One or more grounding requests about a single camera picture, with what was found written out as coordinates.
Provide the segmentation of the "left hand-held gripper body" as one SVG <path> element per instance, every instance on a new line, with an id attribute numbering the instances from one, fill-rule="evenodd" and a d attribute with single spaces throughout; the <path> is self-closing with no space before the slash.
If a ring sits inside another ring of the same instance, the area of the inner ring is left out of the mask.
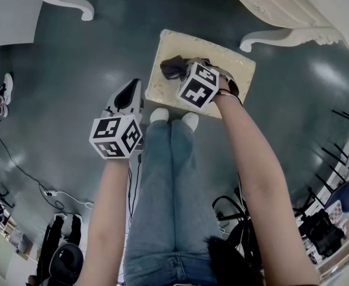
<path id="1" fill-rule="evenodd" d="M 104 160 L 129 159 L 134 151 L 142 150 L 141 111 L 113 111 L 108 106 L 94 119 L 89 142 Z"/>

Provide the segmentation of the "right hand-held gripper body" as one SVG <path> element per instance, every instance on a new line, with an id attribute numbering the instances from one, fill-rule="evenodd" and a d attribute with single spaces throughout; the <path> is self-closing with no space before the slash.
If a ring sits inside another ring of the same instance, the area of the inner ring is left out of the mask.
<path id="1" fill-rule="evenodd" d="M 193 63 L 177 91 L 177 99 L 190 107 L 202 111 L 212 102 L 219 89 L 230 90 L 239 96 L 233 76 L 217 66 L 206 67 Z"/>

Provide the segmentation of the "dark blue cloth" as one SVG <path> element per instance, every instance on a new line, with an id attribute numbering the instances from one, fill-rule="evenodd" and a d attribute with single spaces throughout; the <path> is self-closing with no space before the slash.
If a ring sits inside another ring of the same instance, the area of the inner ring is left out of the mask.
<path id="1" fill-rule="evenodd" d="M 213 66 L 208 58 L 183 58 L 181 55 L 177 55 L 173 58 L 162 61 L 160 69 L 163 76 L 168 80 L 184 80 L 188 73 L 188 68 L 193 65 L 193 63 L 200 63 L 202 66 L 206 67 Z"/>

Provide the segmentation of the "cream upholstered stool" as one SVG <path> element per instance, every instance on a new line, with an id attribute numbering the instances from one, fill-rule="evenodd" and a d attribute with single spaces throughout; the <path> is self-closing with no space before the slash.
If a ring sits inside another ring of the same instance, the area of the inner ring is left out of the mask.
<path id="1" fill-rule="evenodd" d="M 176 93 L 181 80 L 167 80 L 160 69 L 162 61 L 177 55 L 183 58 L 208 58 L 212 65 L 226 70 L 233 76 L 239 89 L 239 99 L 241 101 L 245 100 L 255 72 L 254 61 L 215 43 L 168 29 L 164 29 L 160 33 L 160 42 L 148 87 L 145 90 L 146 100 L 218 119 L 221 118 L 219 109 L 213 102 L 209 103 L 203 111 L 199 111 L 177 99 Z"/>

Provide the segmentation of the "person's right forearm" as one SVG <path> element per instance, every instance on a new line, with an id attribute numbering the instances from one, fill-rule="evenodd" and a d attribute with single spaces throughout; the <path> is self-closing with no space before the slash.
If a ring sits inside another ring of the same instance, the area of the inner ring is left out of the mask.
<path id="1" fill-rule="evenodd" d="M 304 249 L 285 176 L 271 146 L 235 97 L 218 95 L 214 101 L 232 145 L 266 285 L 318 285 L 319 274 Z"/>

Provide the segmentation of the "person's left forearm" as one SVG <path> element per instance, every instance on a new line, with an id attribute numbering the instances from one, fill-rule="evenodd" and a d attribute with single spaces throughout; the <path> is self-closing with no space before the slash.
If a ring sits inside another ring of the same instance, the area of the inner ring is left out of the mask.
<path id="1" fill-rule="evenodd" d="M 116 286 L 126 234 L 129 161 L 111 159 L 99 184 L 77 286 Z"/>

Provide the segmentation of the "white ornate dressing table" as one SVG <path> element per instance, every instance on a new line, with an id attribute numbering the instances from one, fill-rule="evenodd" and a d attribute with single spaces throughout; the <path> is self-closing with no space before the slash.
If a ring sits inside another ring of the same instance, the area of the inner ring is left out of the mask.
<path id="1" fill-rule="evenodd" d="M 86 0 L 42 0 L 48 4 L 77 8 L 83 21 L 91 21 L 94 8 Z M 251 51 L 254 43 L 297 46 L 309 41 L 330 45 L 342 41 L 349 49 L 349 0 L 238 0 L 274 32 L 250 33 L 240 49 Z"/>

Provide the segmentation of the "person's left white shoe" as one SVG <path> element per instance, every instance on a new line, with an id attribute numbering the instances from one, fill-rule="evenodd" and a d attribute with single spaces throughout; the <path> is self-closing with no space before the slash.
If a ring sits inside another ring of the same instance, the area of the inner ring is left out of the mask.
<path id="1" fill-rule="evenodd" d="M 168 122 L 169 120 L 169 111 L 166 108 L 156 108 L 150 115 L 150 123 L 157 121 Z"/>

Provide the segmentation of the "person's white shoe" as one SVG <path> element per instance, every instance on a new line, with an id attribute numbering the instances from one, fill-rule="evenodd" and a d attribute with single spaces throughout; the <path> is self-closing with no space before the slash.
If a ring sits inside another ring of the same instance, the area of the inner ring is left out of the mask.
<path id="1" fill-rule="evenodd" d="M 169 120 L 169 111 L 166 108 L 156 108 L 150 115 L 150 123 L 157 121 L 168 122 Z"/>
<path id="2" fill-rule="evenodd" d="M 191 131 L 195 132 L 199 123 L 199 115 L 193 112 L 188 112 L 181 118 L 181 121 L 186 124 Z"/>

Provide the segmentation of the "thin wrist band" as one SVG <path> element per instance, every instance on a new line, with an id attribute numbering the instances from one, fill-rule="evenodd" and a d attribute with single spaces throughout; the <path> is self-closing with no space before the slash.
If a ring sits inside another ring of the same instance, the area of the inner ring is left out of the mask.
<path id="1" fill-rule="evenodd" d="M 228 96 L 228 97 L 233 97 L 234 99 L 236 99 L 241 106 L 243 106 L 243 103 L 242 101 L 239 99 L 239 96 L 236 95 L 236 94 L 233 94 L 230 90 L 227 90 L 227 89 L 219 89 L 217 91 L 217 94 L 216 95 L 223 95 L 223 96 Z"/>

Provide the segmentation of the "person's right white shoe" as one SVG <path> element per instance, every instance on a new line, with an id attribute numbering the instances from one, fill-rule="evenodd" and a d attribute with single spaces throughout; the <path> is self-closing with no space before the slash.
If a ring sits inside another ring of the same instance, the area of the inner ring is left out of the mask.
<path id="1" fill-rule="evenodd" d="M 181 121 L 186 124 L 191 131 L 195 132 L 199 123 L 199 115 L 193 112 L 188 112 L 181 118 Z"/>

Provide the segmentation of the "person's blue jeans legs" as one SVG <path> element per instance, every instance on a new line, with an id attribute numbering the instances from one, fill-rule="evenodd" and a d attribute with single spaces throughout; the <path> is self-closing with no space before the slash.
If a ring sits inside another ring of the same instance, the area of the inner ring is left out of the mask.
<path id="1" fill-rule="evenodd" d="M 207 240 L 221 235 L 180 120 L 148 126 L 138 202 L 123 260 L 126 286 L 216 286 Z"/>

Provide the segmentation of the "white cabinet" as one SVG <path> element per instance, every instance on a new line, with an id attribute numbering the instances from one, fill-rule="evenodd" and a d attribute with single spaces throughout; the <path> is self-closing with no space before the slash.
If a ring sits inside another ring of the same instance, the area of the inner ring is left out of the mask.
<path id="1" fill-rule="evenodd" d="M 32 43 L 41 0 L 0 0 L 0 47 Z"/>

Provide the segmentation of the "blue chair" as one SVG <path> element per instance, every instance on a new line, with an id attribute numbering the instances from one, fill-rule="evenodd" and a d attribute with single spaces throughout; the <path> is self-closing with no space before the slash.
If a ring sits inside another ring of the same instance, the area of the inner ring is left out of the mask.
<path id="1" fill-rule="evenodd" d="M 341 208 L 344 213 L 349 213 L 349 181 L 343 183 L 333 191 L 325 204 L 325 210 L 336 201 L 341 202 Z"/>

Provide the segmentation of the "black office chair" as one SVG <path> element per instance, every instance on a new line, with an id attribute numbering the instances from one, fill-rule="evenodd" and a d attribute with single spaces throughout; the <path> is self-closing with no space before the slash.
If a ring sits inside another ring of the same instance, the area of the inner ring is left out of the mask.
<path id="1" fill-rule="evenodd" d="M 306 216 L 301 209 L 293 209 L 295 217 L 301 216 L 302 224 L 298 227 L 300 235 L 306 236 L 315 246 L 319 255 L 330 257 L 342 246 L 344 231 L 336 227 L 324 209 L 311 216 Z"/>

